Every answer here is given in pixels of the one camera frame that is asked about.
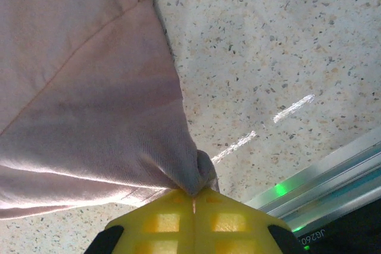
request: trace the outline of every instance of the pink fabric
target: pink fabric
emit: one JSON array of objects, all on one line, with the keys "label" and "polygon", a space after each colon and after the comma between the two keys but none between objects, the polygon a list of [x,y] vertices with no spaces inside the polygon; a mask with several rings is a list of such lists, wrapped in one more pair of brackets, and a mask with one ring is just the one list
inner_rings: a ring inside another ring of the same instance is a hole
[{"label": "pink fabric", "polygon": [[0,219],[218,188],[152,0],[0,0]]}]

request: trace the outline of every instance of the black surface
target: black surface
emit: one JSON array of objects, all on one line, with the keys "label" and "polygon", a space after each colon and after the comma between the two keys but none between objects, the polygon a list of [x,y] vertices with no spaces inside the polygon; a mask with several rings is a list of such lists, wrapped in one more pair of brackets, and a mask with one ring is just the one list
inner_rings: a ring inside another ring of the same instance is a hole
[{"label": "black surface", "polygon": [[111,254],[123,231],[122,226],[115,225],[99,232],[84,254]]},{"label": "black surface", "polygon": [[380,254],[381,199],[307,233],[299,240],[310,247],[310,254]]},{"label": "black surface", "polygon": [[291,231],[278,225],[270,225],[268,230],[283,254],[307,254]]}]

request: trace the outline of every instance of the terrazzo floor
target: terrazzo floor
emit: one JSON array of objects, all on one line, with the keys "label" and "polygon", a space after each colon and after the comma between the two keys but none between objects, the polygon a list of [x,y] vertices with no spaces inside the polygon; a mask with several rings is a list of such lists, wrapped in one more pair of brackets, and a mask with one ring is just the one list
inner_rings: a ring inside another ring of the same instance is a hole
[{"label": "terrazzo floor", "polygon": [[[157,0],[190,131],[241,202],[381,125],[381,0]],[[0,221],[1,253],[83,253],[109,204]]]}]

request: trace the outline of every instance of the yellow plastic object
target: yellow plastic object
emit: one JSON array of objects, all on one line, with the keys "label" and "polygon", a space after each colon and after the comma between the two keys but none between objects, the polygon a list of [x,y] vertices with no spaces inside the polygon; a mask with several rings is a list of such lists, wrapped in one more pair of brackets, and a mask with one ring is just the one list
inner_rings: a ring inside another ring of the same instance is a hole
[{"label": "yellow plastic object", "polygon": [[281,220],[206,189],[180,190],[112,220],[124,228],[112,254],[282,254],[268,230]]}]

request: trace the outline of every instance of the green light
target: green light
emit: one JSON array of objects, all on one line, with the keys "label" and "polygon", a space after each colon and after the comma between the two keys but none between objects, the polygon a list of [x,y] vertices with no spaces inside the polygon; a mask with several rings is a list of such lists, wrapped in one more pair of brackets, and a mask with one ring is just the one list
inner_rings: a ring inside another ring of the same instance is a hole
[{"label": "green light", "polygon": [[287,189],[282,184],[277,184],[275,187],[276,194],[281,197],[288,193]]},{"label": "green light", "polygon": [[298,227],[298,228],[296,228],[296,229],[293,229],[292,230],[292,232],[297,232],[297,231],[299,231],[300,229],[302,229],[304,226],[300,226],[300,227]]}]

